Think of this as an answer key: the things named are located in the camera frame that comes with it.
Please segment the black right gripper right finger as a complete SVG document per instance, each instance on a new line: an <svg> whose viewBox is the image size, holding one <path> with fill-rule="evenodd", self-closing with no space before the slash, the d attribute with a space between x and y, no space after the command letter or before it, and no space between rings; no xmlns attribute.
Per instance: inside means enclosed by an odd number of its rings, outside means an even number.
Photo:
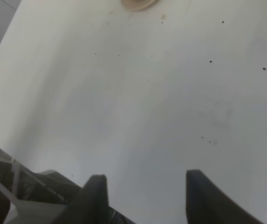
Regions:
<svg viewBox="0 0 267 224"><path fill-rule="evenodd" d="M186 217L189 224L260 224L224 194L201 170L186 172Z"/></svg>

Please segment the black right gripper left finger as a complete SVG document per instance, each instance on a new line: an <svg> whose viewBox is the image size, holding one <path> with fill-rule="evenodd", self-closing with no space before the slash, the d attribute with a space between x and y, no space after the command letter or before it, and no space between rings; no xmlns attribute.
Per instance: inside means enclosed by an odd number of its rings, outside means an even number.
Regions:
<svg viewBox="0 0 267 224"><path fill-rule="evenodd" d="M107 224L109 200L107 179L93 175L76 199L60 214L61 224Z"/></svg>

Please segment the dark robot base structure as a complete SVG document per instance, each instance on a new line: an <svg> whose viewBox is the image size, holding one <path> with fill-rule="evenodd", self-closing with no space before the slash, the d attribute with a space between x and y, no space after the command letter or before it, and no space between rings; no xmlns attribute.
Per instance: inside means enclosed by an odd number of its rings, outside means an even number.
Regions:
<svg viewBox="0 0 267 224"><path fill-rule="evenodd" d="M60 173L34 173L0 149L0 206L5 224L49 224L75 198L80 186Z"/></svg>

